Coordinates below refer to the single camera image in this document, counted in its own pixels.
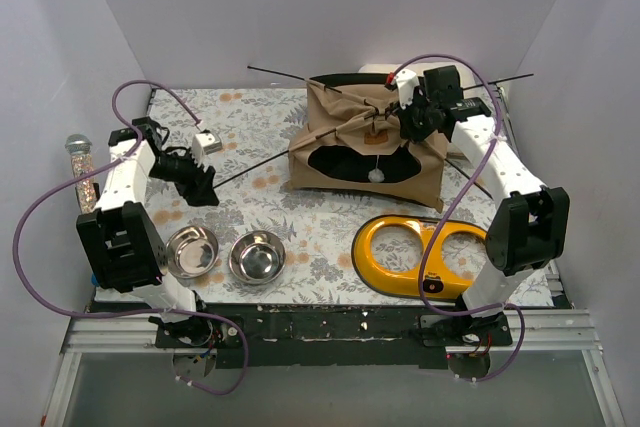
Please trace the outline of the beige fabric pet tent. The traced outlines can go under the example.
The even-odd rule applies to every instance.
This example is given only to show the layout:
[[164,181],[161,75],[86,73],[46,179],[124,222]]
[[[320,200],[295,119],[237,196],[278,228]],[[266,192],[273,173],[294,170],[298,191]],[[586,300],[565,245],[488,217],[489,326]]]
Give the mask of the beige fabric pet tent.
[[381,73],[339,73],[306,81],[307,121],[288,147],[295,189],[389,196],[440,212],[448,141],[432,134],[415,144],[390,114],[398,94]]

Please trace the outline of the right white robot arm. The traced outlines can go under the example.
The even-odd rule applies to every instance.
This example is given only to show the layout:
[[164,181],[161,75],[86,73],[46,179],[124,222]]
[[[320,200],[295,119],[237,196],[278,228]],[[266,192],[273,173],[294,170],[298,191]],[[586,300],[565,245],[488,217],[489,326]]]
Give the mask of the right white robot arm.
[[499,110],[465,97],[456,67],[422,74],[399,68],[388,83],[399,96],[402,137],[418,141],[443,134],[474,166],[472,178],[484,182],[496,205],[484,241],[488,261],[460,295],[462,309],[452,320],[454,336],[475,344],[489,331],[486,317],[500,313],[524,280],[563,253],[569,196],[521,162],[500,136]]

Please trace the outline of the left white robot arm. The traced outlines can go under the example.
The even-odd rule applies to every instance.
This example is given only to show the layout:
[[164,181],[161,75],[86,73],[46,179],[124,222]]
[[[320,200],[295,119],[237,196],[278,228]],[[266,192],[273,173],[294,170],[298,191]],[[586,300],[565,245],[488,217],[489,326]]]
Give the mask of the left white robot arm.
[[190,206],[216,206],[215,169],[205,159],[222,142],[199,128],[189,147],[166,147],[163,131],[144,117],[111,133],[109,153],[116,166],[76,228],[99,287],[144,301],[162,321],[179,322],[178,334],[188,345],[200,347],[211,339],[213,324],[196,312],[196,294],[169,273],[170,256],[144,201],[148,181],[159,179],[173,184]]

